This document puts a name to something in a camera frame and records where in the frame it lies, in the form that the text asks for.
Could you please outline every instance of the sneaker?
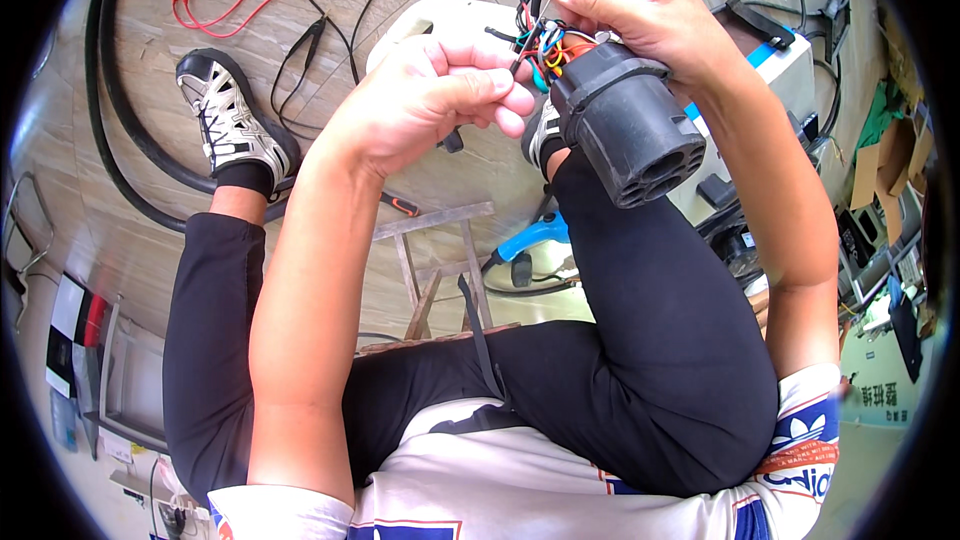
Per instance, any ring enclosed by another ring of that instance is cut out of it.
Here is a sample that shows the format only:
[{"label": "sneaker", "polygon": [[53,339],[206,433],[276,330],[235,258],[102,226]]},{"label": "sneaker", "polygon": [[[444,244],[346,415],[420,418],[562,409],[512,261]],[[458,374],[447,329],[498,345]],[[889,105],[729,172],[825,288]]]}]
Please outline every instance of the sneaker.
[{"label": "sneaker", "polygon": [[554,138],[563,141],[563,136],[560,134],[560,115],[557,113],[557,109],[553,107],[553,103],[550,102],[550,96],[547,96],[539,116],[533,116],[527,122],[526,129],[523,130],[523,137],[520,139],[523,158],[526,159],[527,163],[543,172],[545,163],[541,162],[541,154],[546,141]]},{"label": "sneaker", "polygon": [[176,64],[176,85],[199,120],[210,175],[237,161],[270,169],[273,188],[300,165],[296,139],[261,111],[250,82],[234,59],[214,48],[197,48]]}]

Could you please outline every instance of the green cloth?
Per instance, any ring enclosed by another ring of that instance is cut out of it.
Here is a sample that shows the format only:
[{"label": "green cloth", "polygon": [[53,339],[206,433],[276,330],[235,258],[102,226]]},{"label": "green cloth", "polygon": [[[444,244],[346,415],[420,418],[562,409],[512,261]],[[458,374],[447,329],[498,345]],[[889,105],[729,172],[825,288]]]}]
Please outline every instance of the green cloth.
[{"label": "green cloth", "polygon": [[[891,90],[894,93],[898,91],[896,84]],[[876,84],[876,90],[873,91],[873,102],[870,103],[870,113],[867,114],[867,120],[863,122],[860,138],[856,141],[856,148],[853,149],[853,162],[857,162],[858,150],[880,142],[883,132],[890,126],[890,123],[894,119],[902,120],[903,118],[903,110],[892,111],[887,106],[887,82],[881,81]]]}]

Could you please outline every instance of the black sock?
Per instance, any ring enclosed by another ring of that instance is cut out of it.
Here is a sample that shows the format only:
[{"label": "black sock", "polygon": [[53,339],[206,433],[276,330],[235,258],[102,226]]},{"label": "black sock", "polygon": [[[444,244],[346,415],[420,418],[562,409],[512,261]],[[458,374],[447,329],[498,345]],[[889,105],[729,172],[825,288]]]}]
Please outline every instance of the black sock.
[{"label": "black sock", "polygon": [[550,160],[550,156],[566,147],[567,143],[560,136],[546,138],[543,141],[543,145],[540,147],[540,173],[543,174],[543,179],[546,179],[546,162]]},{"label": "black sock", "polygon": [[274,174],[263,162],[232,162],[213,176],[217,180],[217,188],[221,186],[248,188],[260,193],[267,200],[270,200],[270,195],[274,193]]}]

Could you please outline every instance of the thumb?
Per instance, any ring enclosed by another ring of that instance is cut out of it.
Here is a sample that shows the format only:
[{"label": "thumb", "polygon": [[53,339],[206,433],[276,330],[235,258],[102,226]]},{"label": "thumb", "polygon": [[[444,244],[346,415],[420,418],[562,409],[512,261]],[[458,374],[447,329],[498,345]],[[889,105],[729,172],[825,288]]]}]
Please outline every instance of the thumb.
[{"label": "thumb", "polygon": [[425,98],[438,113],[467,112],[503,99],[513,87],[509,69],[477,69],[438,77]]},{"label": "thumb", "polygon": [[625,28],[625,16],[636,17],[635,0],[554,0],[581,17],[607,24],[615,29]]}]

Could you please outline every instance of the hand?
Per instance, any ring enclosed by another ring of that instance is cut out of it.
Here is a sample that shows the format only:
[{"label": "hand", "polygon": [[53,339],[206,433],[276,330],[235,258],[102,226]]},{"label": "hand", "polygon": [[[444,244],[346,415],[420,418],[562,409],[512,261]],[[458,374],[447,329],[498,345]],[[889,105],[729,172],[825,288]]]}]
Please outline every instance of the hand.
[{"label": "hand", "polygon": [[553,0],[560,17],[594,32],[610,27],[637,56],[662,61],[681,90],[695,97],[744,62],[702,0]]},{"label": "hand", "polygon": [[[408,38],[342,102],[320,140],[347,143],[386,178],[433,149],[454,126],[496,124],[520,138],[534,97],[507,69],[515,57],[493,37]],[[526,64],[517,72],[520,79],[530,75]]]}]

